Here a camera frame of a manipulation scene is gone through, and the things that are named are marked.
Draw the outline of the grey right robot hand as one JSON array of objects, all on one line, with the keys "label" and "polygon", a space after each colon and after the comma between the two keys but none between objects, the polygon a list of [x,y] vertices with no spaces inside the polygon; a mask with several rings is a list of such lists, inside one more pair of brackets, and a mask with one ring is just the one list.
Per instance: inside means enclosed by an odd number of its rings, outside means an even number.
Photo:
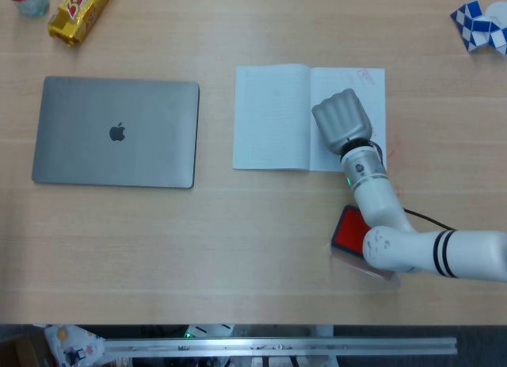
[{"label": "grey right robot hand", "polygon": [[343,157],[354,147],[368,144],[372,125],[360,99],[352,89],[345,89],[311,109],[325,145]]}]

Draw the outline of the open white notebook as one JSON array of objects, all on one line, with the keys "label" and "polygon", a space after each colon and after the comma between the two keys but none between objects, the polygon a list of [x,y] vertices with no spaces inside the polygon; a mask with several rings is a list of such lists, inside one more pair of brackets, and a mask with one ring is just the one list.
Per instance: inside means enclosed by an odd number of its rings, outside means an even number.
[{"label": "open white notebook", "polygon": [[340,172],[324,144],[312,108],[353,90],[372,124],[372,140],[387,148],[383,68],[241,66],[236,70],[233,167],[236,170]]}]

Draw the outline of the red ink pad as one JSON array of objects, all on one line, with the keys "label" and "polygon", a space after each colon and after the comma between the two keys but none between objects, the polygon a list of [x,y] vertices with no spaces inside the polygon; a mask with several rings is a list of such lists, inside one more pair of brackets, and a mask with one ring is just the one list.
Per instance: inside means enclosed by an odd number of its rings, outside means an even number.
[{"label": "red ink pad", "polygon": [[371,228],[365,223],[358,207],[346,205],[330,240],[331,254],[357,271],[398,289],[398,274],[370,266],[364,259],[363,240]]}]

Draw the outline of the blue white snake puzzle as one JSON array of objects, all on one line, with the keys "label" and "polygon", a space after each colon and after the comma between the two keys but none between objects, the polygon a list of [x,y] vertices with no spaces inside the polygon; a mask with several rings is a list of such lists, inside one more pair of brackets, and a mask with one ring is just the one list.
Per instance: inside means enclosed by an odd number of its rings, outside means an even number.
[{"label": "blue white snake puzzle", "polygon": [[507,1],[494,2],[482,11],[478,0],[467,2],[450,14],[467,52],[491,47],[507,56]]}]

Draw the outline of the grey closed laptop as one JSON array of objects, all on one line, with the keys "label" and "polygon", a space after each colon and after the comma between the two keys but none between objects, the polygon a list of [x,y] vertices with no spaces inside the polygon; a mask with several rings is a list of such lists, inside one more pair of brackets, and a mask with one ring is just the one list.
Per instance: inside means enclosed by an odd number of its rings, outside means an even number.
[{"label": "grey closed laptop", "polygon": [[48,76],[32,180],[190,189],[199,103],[195,82]]}]

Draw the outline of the white device with green light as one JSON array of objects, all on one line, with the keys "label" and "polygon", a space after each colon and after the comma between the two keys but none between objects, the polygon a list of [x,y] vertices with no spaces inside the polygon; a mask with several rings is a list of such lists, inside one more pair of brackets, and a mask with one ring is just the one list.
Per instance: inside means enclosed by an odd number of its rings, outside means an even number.
[{"label": "white device with green light", "polygon": [[234,324],[192,324],[185,338],[228,338],[234,333]]}]

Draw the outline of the gold snack package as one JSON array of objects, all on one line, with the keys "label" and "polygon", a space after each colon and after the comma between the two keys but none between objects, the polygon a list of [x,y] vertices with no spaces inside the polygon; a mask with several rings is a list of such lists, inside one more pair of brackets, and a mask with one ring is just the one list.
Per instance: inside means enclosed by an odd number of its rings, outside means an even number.
[{"label": "gold snack package", "polygon": [[48,22],[48,34],[69,46],[81,44],[109,0],[63,0]]}]

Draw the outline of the white printed bag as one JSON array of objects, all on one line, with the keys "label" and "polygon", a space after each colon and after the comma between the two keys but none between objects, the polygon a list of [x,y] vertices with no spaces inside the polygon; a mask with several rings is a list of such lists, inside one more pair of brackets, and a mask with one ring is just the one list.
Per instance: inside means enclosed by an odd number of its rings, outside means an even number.
[{"label": "white printed bag", "polygon": [[94,367],[105,354],[105,340],[76,325],[51,325],[44,337],[56,367]]}]

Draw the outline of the brown cardboard box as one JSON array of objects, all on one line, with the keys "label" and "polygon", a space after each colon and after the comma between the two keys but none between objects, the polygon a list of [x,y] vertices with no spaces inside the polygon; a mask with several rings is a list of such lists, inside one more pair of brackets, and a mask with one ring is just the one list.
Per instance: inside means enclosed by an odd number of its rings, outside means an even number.
[{"label": "brown cardboard box", "polygon": [[36,336],[22,335],[0,342],[0,367],[45,367]]}]

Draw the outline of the aluminium rail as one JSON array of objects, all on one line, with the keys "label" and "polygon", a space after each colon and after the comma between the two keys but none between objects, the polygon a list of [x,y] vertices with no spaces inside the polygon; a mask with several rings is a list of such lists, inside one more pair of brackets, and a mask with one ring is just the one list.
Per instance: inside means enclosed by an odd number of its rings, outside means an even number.
[{"label": "aluminium rail", "polygon": [[172,338],[108,340],[109,357],[456,355],[455,338]]}]

